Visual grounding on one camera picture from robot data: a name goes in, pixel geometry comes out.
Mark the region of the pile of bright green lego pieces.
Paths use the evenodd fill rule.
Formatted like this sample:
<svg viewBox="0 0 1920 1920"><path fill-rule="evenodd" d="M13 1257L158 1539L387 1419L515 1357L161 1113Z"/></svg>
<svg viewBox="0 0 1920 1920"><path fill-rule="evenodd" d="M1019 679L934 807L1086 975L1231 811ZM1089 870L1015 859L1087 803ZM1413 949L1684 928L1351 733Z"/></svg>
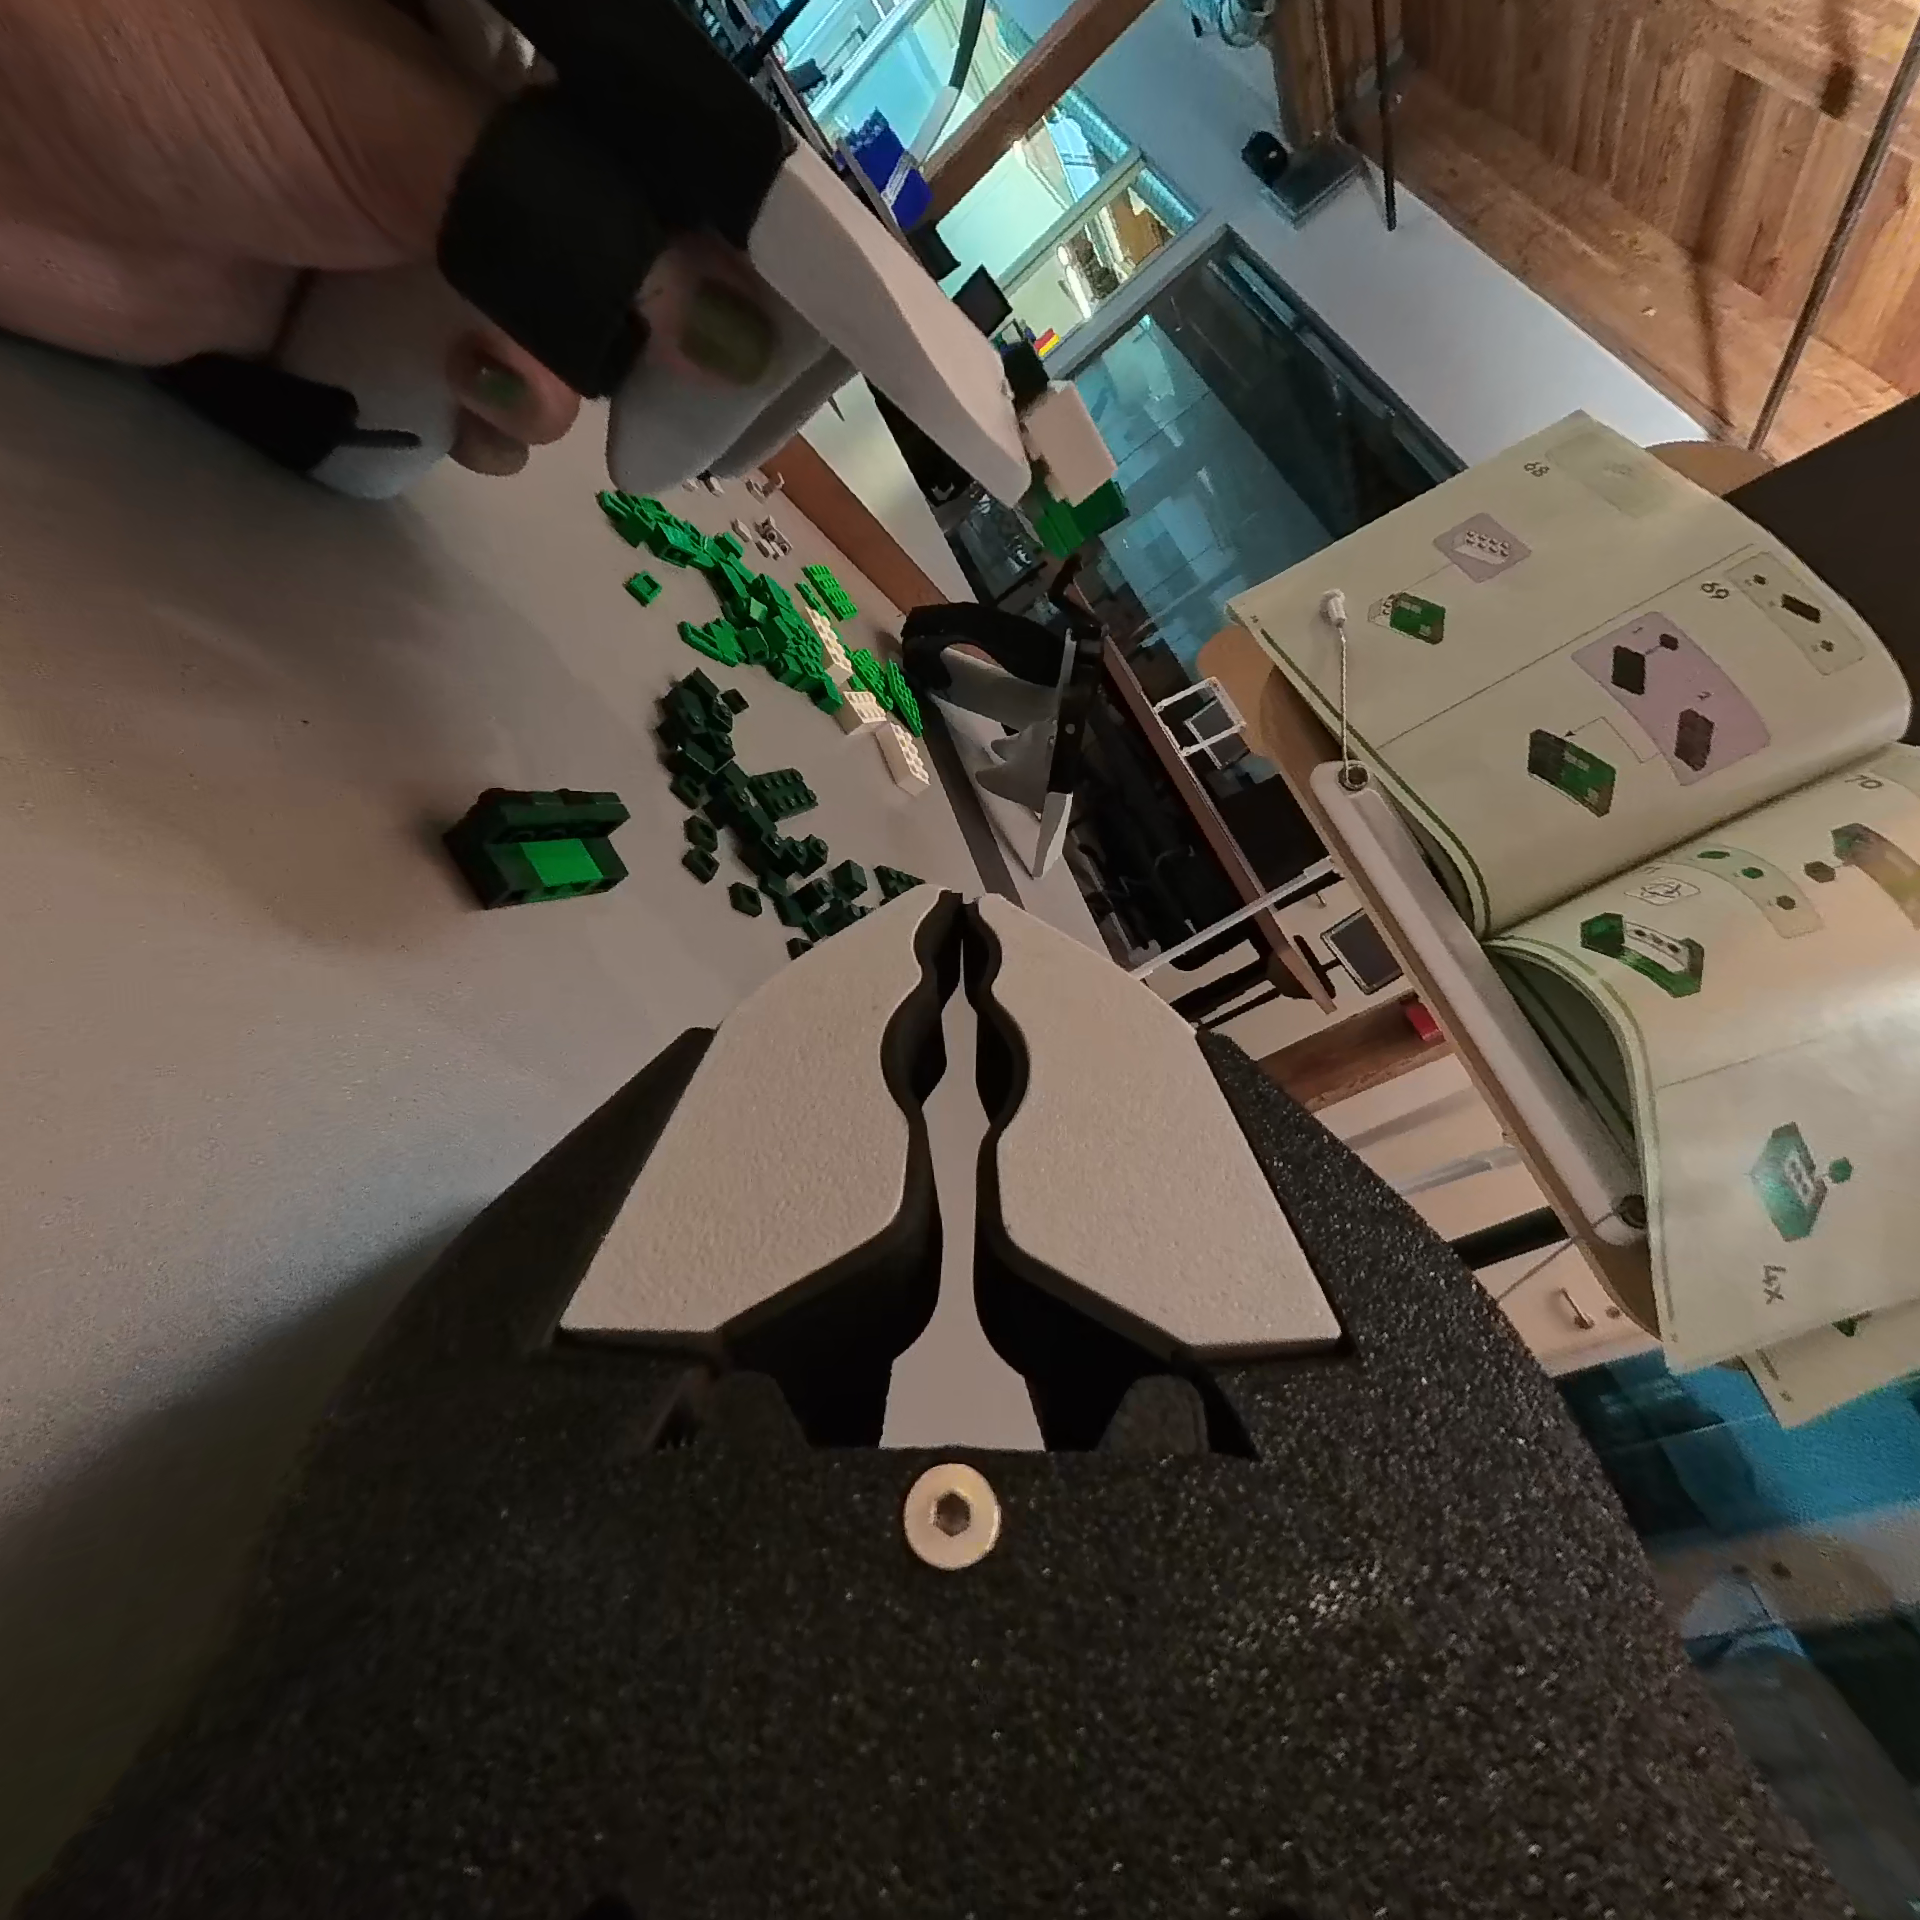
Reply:
<svg viewBox="0 0 1920 1920"><path fill-rule="evenodd" d="M652 606L664 587L663 569L704 577L713 611L679 623L681 641L704 659L755 666L828 712L846 731L868 723L924 738L921 698L902 665L853 640L857 603L828 565L804 565L792 582L755 566L787 560L788 544L767 521L734 521L705 531L660 497L603 487L595 497L607 526L652 558L635 570L629 597Z"/></svg>

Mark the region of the person's left hand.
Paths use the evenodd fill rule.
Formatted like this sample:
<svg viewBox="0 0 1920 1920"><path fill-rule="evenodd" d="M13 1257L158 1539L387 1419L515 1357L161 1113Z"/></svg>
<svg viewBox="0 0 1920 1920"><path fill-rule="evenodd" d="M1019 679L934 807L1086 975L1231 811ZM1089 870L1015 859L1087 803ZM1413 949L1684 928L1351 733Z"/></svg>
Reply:
<svg viewBox="0 0 1920 1920"><path fill-rule="evenodd" d="M405 5L4 5L4 333L151 375L267 351L310 271L432 261L489 103ZM751 382L784 342L773 290L708 235L669 246L639 310L694 376ZM583 403L485 319L449 382L441 464L472 472L520 471Z"/></svg>

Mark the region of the blue storage bin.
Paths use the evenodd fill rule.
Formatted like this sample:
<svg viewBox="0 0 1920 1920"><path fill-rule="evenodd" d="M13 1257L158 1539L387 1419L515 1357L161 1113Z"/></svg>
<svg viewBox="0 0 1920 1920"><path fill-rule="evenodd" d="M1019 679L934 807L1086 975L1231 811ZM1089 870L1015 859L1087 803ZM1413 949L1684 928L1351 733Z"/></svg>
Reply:
<svg viewBox="0 0 1920 1920"><path fill-rule="evenodd" d="M893 223L911 232L927 216L931 187L921 159L905 146L885 111L868 111L838 136L838 155L873 189Z"/></svg>

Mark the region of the pile of dark green lego pieces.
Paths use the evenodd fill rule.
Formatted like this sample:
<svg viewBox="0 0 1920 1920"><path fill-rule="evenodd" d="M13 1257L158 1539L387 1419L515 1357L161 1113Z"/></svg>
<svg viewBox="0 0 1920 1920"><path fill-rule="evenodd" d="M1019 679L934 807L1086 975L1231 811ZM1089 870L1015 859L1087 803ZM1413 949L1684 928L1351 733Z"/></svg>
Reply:
<svg viewBox="0 0 1920 1920"><path fill-rule="evenodd" d="M803 958L868 914L921 889L921 875L831 856L807 831L817 797L792 767L749 770L735 751L747 698L704 669L672 679L656 703L656 747L668 792L684 808L681 865L702 883L723 870L726 902L745 918L773 915L788 958Z"/></svg>

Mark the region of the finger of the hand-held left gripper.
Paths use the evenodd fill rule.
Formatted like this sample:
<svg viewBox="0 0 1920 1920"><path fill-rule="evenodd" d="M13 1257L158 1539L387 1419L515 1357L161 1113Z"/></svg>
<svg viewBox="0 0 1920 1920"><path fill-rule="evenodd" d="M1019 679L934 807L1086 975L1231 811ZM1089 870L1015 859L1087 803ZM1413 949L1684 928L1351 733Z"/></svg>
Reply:
<svg viewBox="0 0 1920 1920"><path fill-rule="evenodd" d="M757 275L999 503L1030 482L1000 355L814 147L749 227Z"/></svg>
<svg viewBox="0 0 1920 1920"><path fill-rule="evenodd" d="M782 342L751 382L694 376L646 355L611 402L607 472L741 477L855 376L855 366L817 337Z"/></svg>

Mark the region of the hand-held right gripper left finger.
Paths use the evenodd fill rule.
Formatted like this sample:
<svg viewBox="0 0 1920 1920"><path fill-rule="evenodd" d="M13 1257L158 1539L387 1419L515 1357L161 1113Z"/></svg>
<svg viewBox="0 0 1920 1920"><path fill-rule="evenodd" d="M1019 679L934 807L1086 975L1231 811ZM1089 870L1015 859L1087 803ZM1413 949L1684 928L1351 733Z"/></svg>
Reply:
<svg viewBox="0 0 1920 1920"><path fill-rule="evenodd" d="M814 1305L921 1320L939 1285L926 1101L961 899L919 886L734 1008L588 1262L576 1336L734 1342Z"/></svg>

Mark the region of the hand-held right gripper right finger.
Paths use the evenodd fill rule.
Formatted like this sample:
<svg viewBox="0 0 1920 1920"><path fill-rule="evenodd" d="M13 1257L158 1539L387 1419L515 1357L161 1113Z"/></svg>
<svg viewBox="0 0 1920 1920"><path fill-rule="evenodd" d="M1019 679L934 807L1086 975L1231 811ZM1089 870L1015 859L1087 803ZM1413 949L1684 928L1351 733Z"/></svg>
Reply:
<svg viewBox="0 0 1920 1920"><path fill-rule="evenodd" d="M1192 1026L999 895L967 904L991 1086L976 1290L1157 1359L1328 1353L1336 1312Z"/></svg>

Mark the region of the green and white lego assembly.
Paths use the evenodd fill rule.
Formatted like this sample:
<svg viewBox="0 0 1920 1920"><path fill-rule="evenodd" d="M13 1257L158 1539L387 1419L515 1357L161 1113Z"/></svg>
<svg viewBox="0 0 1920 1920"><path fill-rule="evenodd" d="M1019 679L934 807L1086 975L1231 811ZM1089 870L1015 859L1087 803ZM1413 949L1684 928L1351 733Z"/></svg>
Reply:
<svg viewBox="0 0 1920 1920"><path fill-rule="evenodd" d="M1016 510L1044 552L1067 560L1128 515L1117 462L1072 384L1048 384L1019 415L1030 479Z"/></svg>

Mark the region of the dark green lego assembly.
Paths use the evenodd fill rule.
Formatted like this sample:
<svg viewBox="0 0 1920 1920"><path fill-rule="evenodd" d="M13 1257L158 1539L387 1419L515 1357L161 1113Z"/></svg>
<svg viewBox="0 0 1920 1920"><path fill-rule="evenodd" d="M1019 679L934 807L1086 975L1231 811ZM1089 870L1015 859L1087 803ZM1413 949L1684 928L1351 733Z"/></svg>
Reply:
<svg viewBox="0 0 1920 1920"><path fill-rule="evenodd" d="M600 895L629 875L613 849L629 817L613 791L492 786L441 845L480 906L547 904Z"/></svg>

